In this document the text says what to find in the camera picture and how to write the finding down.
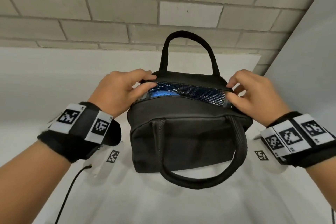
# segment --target insulated bag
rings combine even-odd
[[[178,37],[194,40],[208,51],[212,75],[167,71],[168,46]],[[157,86],[127,112],[135,170],[160,172],[166,180],[190,189],[224,182],[246,158],[245,131],[252,119],[225,99],[232,89],[226,87],[211,47],[191,32],[174,32],[166,39],[160,68],[153,74],[157,79],[151,82],[157,82]],[[230,160],[221,174],[210,178],[188,178],[172,172]]]

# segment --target black handle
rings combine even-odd
[[[217,66],[215,55],[213,54],[213,51],[212,51],[210,45],[200,36],[198,36],[194,33],[188,32],[188,31],[184,31],[184,30],[180,30],[180,31],[176,31],[174,33],[171,33],[167,37],[167,39],[165,41],[165,44],[163,46],[163,49],[162,49],[160,70],[167,71],[169,43],[170,43],[171,40],[173,40],[175,38],[179,38],[179,37],[194,40],[195,42],[198,42],[200,45],[202,45],[209,53],[209,56],[210,56],[210,59],[211,59],[211,64],[212,64],[212,74],[217,75],[217,76],[221,76],[221,74],[219,72],[219,69],[218,69],[218,66]]]
[[[164,165],[164,148],[165,148],[165,133],[164,124],[165,119],[157,119],[152,121],[154,140],[156,146],[156,152],[158,157],[158,162],[160,166],[161,175],[171,183],[178,186],[189,188],[189,189],[205,189],[221,184],[226,179],[228,179],[237,169],[244,163],[247,155],[247,140],[245,136],[245,131],[242,125],[237,121],[237,119],[231,115],[225,116],[229,121],[230,125],[234,130],[234,135],[236,136],[236,151],[230,165],[219,175],[195,179],[177,175],[172,171],[169,171]]]

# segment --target bag top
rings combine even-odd
[[[170,72],[167,71],[168,68],[168,47],[171,40],[175,38],[187,38],[194,40],[195,42],[201,44],[207,51],[210,56],[211,64],[212,64],[212,75],[206,74],[187,74],[187,73],[178,73],[178,72]],[[227,82],[224,78],[221,77],[219,72],[215,55],[210,47],[210,45],[200,36],[188,32],[188,31],[176,31],[171,33],[163,46],[162,55],[161,55],[161,63],[158,71],[154,72],[157,76],[156,80],[152,80],[152,82],[168,82],[168,83],[176,83],[176,84],[186,84],[191,86],[199,86],[206,88],[214,88],[219,90],[232,91],[231,88],[227,88]]]

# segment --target wire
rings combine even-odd
[[[80,175],[80,173],[81,173],[82,171],[84,171],[85,169],[89,169],[89,168],[91,168],[91,167],[92,167],[92,165],[88,165],[88,166],[86,166],[86,167],[83,167],[83,168],[81,169],[81,171],[79,171],[79,172],[77,173],[77,175],[75,176],[75,178],[73,179],[73,181],[72,181],[72,183],[71,183],[71,185],[70,185],[70,187],[69,187],[69,190],[68,190],[68,192],[67,192],[67,194],[66,194],[66,196],[65,196],[65,198],[64,198],[63,204],[62,204],[61,209],[60,209],[60,211],[59,211],[59,213],[58,213],[58,216],[57,216],[57,219],[56,219],[55,224],[58,223],[58,220],[59,220],[60,217],[61,217],[61,213],[62,213],[62,211],[63,211],[63,208],[64,208],[64,206],[65,206],[65,203],[67,202],[68,196],[69,196],[69,194],[70,194],[70,190],[72,189],[72,186],[73,186],[73,184],[75,183],[75,181],[76,181],[78,175]]]
[[[333,224],[335,224],[335,212],[334,209],[331,208],[331,218],[333,220]]]

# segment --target right hand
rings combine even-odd
[[[291,110],[275,91],[271,81],[248,70],[236,72],[229,80],[227,87],[232,88],[240,83],[227,99],[240,111],[252,117],[264,126],[270,125]]]

